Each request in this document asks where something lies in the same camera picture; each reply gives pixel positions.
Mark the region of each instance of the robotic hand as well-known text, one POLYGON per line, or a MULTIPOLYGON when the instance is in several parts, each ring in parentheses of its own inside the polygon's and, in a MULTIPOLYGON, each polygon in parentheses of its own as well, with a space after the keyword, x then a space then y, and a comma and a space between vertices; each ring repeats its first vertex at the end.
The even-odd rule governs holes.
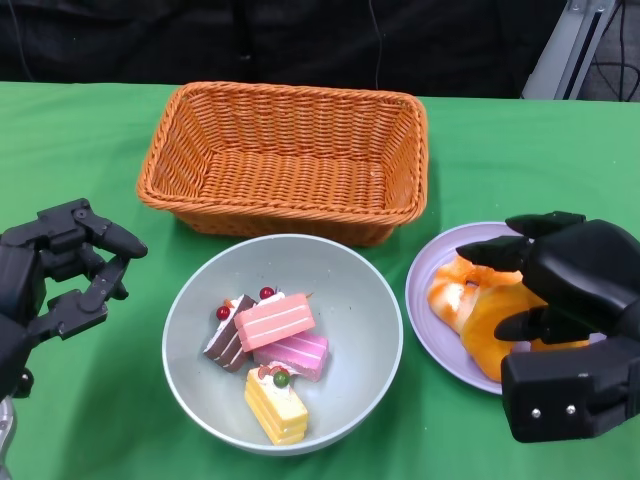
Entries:
POLYGON ((29 396, 33 376, 25 368, 31 350, 54 336, 63 340, 103 322, 106 301, 124 300, 129 261, 147 247, 121 226, 97 216, 81 199, 38 213, 38 219, 0 236, 0 478, 13 433, 11 397, 29 396), (108 262, 93 246, 114 254, 108 262), (72 290, 47 303, 45 278, 57 282, 84 275, 85 292, 72 290))
POLYGON ((514 438, 596 437, 640 411, 640 243, 602 220, 555 212, 507 220, 523 236, 458 248, 478 265, 519 270, 547 302, 503 320, 499 340, 607 339, 587 347, 508 355, 503 406, 514 438))

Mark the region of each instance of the light green bowl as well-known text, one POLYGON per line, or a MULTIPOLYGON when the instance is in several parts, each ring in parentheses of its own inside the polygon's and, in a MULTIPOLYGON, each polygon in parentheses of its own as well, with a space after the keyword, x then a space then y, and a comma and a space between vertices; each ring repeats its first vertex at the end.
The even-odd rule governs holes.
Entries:
POLYGON ((312 452, 353 431, 387 392, 401 353, 400 309, 382 275, 352 250, 305 235, 249 240, 209 260, 173 302, 162 338, 167 381, 184 411, 221 440, 266 455, 312 452), (257 299, 264 286, 313 293, 313 332, 329 339, 322 379, 293 382, 309 411, 307 434, 295 445, 272 445, 246 404, 252 362, 228 373, 202 354, 223 299, 257 299))

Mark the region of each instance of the lavender plate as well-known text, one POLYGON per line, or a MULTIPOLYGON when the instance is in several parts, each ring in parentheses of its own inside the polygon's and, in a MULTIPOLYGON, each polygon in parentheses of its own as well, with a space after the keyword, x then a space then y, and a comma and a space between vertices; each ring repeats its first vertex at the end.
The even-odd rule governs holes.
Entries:
MULTIPOLYGON (((502 386, 482 373, 462 346, 458 334, 431 311, 427 304, 427 289, 433 281, 436 270, 453 260, 457 247, 500 235, 517 235, 517 233, 502 222, 470 223, 441 233, 430 241, 413 261, 405 289, 409 319, 413 331, 425 350, 445 370, 463 382, 495 394, 502 394, 502 386)), ((603 338, 603 335, 594 334, 591 335, 590 340, 593 343, 603 338)), ((528 342, 516 345, 516 350, 528 349, 528 342)))

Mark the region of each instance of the wicker basket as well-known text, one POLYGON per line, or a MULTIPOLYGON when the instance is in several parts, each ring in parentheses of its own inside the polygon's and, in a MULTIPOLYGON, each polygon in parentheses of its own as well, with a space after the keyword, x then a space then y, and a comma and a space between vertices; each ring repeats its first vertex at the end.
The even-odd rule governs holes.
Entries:
POLYGON ((192 83, 170 98, 137 191, 202 233, 375 245, 424 211, 426 129, 402 93, 192 83))

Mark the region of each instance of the chocolate cake slice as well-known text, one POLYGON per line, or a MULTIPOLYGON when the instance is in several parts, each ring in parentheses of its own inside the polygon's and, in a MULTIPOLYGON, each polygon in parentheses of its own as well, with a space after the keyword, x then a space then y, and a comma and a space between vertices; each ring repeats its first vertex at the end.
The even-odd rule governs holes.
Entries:
POLYGON ((218 330, 216 330, 215 335, 204 350, 207 358, 216 362, 227 372, 237 372, 249 358, 249 355, 242 350, 242 343, 233 318, 238 313, 248 310, 256 304, 249 295, 243 295, 238 300, 233 301, 234 304, 236 302, 237 307, 231 309, 229 318, 220 322, 218 330))

